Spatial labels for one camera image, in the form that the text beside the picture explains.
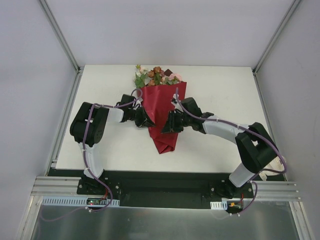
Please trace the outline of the orange brown rose stem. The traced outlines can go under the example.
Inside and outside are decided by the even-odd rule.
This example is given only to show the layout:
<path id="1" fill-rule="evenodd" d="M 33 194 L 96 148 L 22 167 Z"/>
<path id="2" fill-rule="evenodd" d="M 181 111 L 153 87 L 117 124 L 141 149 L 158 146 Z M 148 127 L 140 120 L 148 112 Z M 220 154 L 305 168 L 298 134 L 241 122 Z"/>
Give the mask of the orange brown rose stem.
<path id="1" fill-rule="evenodd" d="M 148 86 L 158 86 L 163 84 L 165 73 L 160 66 L 156 66 L 147 73 L 147 76 L 150 78 Z"/>

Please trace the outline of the cream printed ribbon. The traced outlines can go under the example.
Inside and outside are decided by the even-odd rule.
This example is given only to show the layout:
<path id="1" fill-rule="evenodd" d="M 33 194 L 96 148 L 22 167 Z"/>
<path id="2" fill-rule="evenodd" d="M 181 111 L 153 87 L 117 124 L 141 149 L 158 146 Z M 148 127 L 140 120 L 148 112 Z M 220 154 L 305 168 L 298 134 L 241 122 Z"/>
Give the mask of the cream printed ribbon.
<path id="1" fill-rule="evenodd" d="M 283 172 L 285 170 L 285 167 L 278 156 L 276 158 L 274 158 L 270 163 L 268 163 L 264 168 L 269 169 L 269 170 L 278 171 L 278 172 Z M 267 170 L 261 171 L 259 173 L 259 177 L 263 181 L 267 181 L 271 177 L 274 177 L 277 175 L 279 175 L 279 173 L 267 171 Z"/>

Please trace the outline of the small pink rose stem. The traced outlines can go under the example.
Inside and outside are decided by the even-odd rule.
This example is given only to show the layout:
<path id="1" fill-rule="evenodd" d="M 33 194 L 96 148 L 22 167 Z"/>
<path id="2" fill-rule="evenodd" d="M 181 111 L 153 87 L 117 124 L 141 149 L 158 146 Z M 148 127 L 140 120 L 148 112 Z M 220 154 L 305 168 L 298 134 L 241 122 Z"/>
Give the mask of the small pink rose stem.
<path id="1" fill-rule="evenodd" d="M 183 82 L 182 77 L 178 73 L 172 73 L 169 76 L 163 76 L 161 83 L 163 85 L 175 85 Z"/>

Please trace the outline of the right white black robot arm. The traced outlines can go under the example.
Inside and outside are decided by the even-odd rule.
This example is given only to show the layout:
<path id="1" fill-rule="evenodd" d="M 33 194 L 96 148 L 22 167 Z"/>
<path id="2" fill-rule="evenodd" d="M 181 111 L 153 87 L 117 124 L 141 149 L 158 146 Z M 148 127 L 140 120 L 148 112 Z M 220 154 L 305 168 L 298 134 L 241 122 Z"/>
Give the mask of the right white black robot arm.
<path id="1" fill-rule="evenodd" d="M 202 112 L 194 98 L 179 100 L 176 93 L 171 103 L 174 110 L 168 113 L 161 133 L 180 133 L 184 128 L 191 127 L 196 132 L 217 136 L 236 145 L 241 163 L 224 182 L 214 187 L 220 197 L 237 197 L 248 181 L 265 171 L 266 166 L 280 155 L 267 130 L 259 122 L 244 125 L 221 119 L 213 113 Z"/>

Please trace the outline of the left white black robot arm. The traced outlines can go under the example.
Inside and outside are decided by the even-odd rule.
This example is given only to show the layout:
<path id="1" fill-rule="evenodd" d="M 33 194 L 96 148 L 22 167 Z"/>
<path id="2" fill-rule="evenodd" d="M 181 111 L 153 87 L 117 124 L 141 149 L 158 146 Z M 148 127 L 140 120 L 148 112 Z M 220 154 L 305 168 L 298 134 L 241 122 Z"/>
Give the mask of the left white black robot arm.
<path id="1" fill-rule="evenodd" d="M 96 147 L 102 140 L 106 123 L 125 123 L 133 121 L 138 128 L 155 127 L 141 100 L 133 95 L 123 94 L 115 106 L 83 102 L 71 125 L 70 135 L 81 150 L 84 162 L 82 185 L 87 184 L 90 191 L 99 195 L 105 191 L 102 180 L 104 168 Z"/>

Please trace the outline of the dark red wrapping cloth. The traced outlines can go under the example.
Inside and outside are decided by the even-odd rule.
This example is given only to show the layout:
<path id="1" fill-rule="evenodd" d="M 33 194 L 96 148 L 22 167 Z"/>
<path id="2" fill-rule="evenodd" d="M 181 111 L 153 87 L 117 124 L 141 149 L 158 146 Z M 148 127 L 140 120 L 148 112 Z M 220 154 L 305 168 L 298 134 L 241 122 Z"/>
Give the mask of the dark red wrapping cloth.
<path id="1" fill-rule="evenodd" d="M 169 69 L 164 71 L 164 76 L 173 74 Z M 182 81 L 178 84 L 167 85 L 161 84 L 156 86 L 148 86 L 150 78 L 147 76 L 145 86 L 142 90 L 142 106 L 146 110 L 150 119 L 155 123 L 155 127 L 149 127 L 149 135 L 159 154 L 172 152 L 176 148 L 178 139 L 177 133 L 161 133 L 170 111 L 175 109 L 171 103 L 173 95 L 178 89 L 179 99 L 183 100 L 186 95 L 187 83 Z"/>

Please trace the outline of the white rose stem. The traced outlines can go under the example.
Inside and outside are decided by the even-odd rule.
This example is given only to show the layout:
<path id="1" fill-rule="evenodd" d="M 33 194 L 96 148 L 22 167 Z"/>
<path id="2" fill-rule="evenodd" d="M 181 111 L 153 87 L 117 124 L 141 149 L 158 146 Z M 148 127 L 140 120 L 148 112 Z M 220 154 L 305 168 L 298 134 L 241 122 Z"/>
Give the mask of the white rose stem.
<path id="1" fill-rule="evenodd" d="M 142 88 L 146 85 L 145 82 L 148 77 L 148 69 L 137 64 L 135 70 L 134 84 L 136 88 Z"/>

